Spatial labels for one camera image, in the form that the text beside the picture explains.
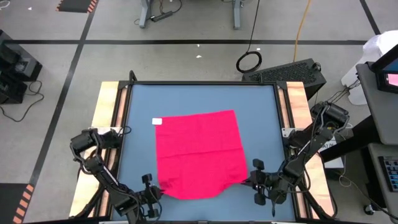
red towel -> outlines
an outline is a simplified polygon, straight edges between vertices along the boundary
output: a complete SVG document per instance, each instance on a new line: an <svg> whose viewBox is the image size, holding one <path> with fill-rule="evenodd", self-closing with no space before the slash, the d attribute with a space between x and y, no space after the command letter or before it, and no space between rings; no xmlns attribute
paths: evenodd
<svg viewBox="0 0 398 224"><path fill-rule="evenodd" d="M233 110L162 118L155 137L159 185L169 196L211 198L248 177Z"/></svg>

